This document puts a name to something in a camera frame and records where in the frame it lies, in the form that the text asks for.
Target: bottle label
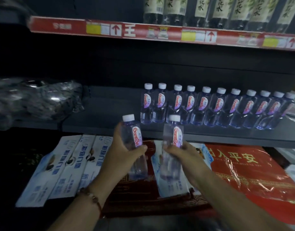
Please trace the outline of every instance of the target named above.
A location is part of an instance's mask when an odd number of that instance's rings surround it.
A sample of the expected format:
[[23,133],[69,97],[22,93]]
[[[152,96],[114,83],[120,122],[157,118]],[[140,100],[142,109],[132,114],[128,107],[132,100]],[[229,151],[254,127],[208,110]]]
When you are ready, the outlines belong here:
[[135,126],[132,128],[132,136],[134,137],[134,144],[136,147],[142,145],[142,135],[139,127]]
[[223,99],[218,98],[214,111],[215,112],[219,111],[222,108],[222,106],[223,106]]
[[199,110],[205,109],[207,104],[208,104],[208,99],[206,97],[202,97],[200,105],[199,105]]
[[164,14],[186,14],[188,0],[166,0]]
[[165,0],[145,0],[144,13],[163,14]]
[[157,107],[158,107],[158,108],[162,107],[162,106],[165,104],[165,100],[166,100],[165,95],[162,94],[162,93],[159,93],[159,94],[158,94],[158,103],[157,103]]
[[275,103],[273,103],[273,106],[269,109],[269,112],[267,113],[268,115],[272,115],[275,112],[278,111],[278,109],[280,108],[280,102],[276,101]]
[[236,108],[238,107],[238,104],[239,104],[239,100],[238,100],[238,99],[235,99],[235,100],[233,101],[233,104],[232,104],[232,107],[231,107],[230,113],[235,112]]
[[193,107],[194,103],[195,103],[195,98],[194,98],[193,96],[190,95],[190,96],[188,97],[186,110],[191,109],[191,108]]
[[269,22],[279,0],[258,0],[250,22]]
[[267,108],[268,102],[267,101],[263,101],[260,105],[260,107],[258,108],[258,110],[256,111],[256,114],[261,114],[262,112],[265,111],[265,109]]
[[231,20],[249,20],[256,0],[237,0]]
[[277,24],[290,24],[295,15],[295,0],[287,0]]
[[286,115],[286,113],[294,106],[295,104],[292,103],[288,106],[288,108],[284,111],[284,113],[281,115],[282,117],[284,117]]
[[176,96],[174,109],[178,109],[181,106],[182,97],[180,95]]
[[174,127],[174,132],[173,132],[173,145],[176,147],[180,147],[183,142],[183,133],[181,128],[178,126]]
[[152,99],[149,94],[144,94],[144,108],[149,107],[151,100]]
[[243,111],[243,114],[249,113],[253,107],[253,104],[254,104],[254,102],[252,100],[248,101],[248,103]]
[[197,0],[195,17],[205,18],[210,0]]
[[234,0],[217,0],[213,18],[229,18]]

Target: human hand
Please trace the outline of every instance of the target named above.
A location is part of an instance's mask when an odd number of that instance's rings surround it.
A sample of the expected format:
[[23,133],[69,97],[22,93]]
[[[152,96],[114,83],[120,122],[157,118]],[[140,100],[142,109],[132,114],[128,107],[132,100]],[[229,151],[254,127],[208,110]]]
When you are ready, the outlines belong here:
[[129,151],[123,144],[121,137],[122,122],[117,124],[113,134],[113,142],[106,154],[99,174],[106,175],[108,180],[117,184],[129,171],[136,159],[147,150],[146,145]]
[[210,170],[210,168],[199,155],[197,149],[188,142],[183,142],[181,148],[170,145],[164,146],[163,149],[180,160],[188,181],[192,186],[200,190],[200,179],[204,176],[204,172]]

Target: bottle label with leaves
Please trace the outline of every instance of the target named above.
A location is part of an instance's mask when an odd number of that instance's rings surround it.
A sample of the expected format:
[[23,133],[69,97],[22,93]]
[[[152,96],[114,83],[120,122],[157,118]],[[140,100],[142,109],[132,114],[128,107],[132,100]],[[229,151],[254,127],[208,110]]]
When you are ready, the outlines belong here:
[[165,0],[145,0],[144,13],[163,14]]
[[256,0],[237,0],[231,20],[249,20]]
[[186,14],[188,0],[166,0],[164,14]]
[[197,0],[195,17],[205,18],[210,0]]
[[277,24],[290,24],[295,15],[295,0],[287,0]]
[[269,22],[279,0],[258,0],[250,22]]
[[213,18],[229,18],[234,0],[217,0]]

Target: bottle with green label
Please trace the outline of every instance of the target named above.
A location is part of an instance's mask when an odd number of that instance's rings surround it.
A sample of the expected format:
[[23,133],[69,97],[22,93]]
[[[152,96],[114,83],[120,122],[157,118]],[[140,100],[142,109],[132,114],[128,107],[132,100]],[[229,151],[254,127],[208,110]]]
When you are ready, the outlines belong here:
[[144,0],[143,23],[161,24],[165,0]]
[[188,0],[184,26],[204,27],[210,0]]
[[211,0],[204,27],[224,29],[236,0]]
[[165,0],[162,24],[182,26],[188,0]]
[[254,9],[256,0],[236,0],[227,29],[244,30]]
[[295,16],[295,0],[285,0],[279,8],[280,10],[275,10],[272,21],[267,28],[270,32],[285,33]]
[[279,0],[257,0],[252,15],[247,23],[246,31],[266,31]]

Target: white bottle cap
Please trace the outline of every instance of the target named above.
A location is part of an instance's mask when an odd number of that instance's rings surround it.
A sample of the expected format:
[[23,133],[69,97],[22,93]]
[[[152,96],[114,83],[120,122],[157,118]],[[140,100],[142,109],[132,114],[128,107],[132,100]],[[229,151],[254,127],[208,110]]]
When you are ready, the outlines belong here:
[[278,97],[278,98],[282,98],[282,97],[284,96],[284,93],[279,92],[279,91],[275,91],[275,92],[274,92],[274,96],[275,96],[275,97]]
[[255,96],[256,95],[256,91],[254,91],[254,90],[247,90],[247,95],[249,95],[249,96]]
[[196,87],[195,86],[187,86],[187,91],[195,91]]
[[169,121],[171,121],[171,122],[179,122],[180,120],[181,120],[180,115],[170,115],[169,116]]
[[130,122],[134,121],[134,115],[133,114],[128,114],[123,116],[123,122]]
[[261,93],[260,93],[261,96],[265,96],[265,97],[269,97],[270,95],[270,92],[269,91],[264,91],[264,90],[261,90]]
[[179,85],[179,84],[174,85],[174,90],[181,91],[182,90],[182,85]]
[[166,87],[167,87],[167,85],[165,83],[161,82],[161,83],[158,84],[159,89],[165,89]]
[[144,88],[150,90],[153,88],[153,85],[151,83],[145,83]]
[[211,88],[210,87],[203,87],[202,91],[205,92],[205,93],[210,93]]
[[232,94],[234,95],[239,95],[240,94],[240,90],[239,89],[236,89],[236,88],[233,88],[232,91],[231,91]]
[[225,91],[226,91],[226,89],[225,89],[225,88],[222,88],[222,87],[219,87],[219,88],[217,89],[217,93],[219,93],[219,94],[224,94]]
[[287,93],[285,94],[285,97],[286,97],[286,98],[289,98],[289,99],[294,99],[294,98],[295,98],[295,94],[290,93],[290,92],[287,92]]

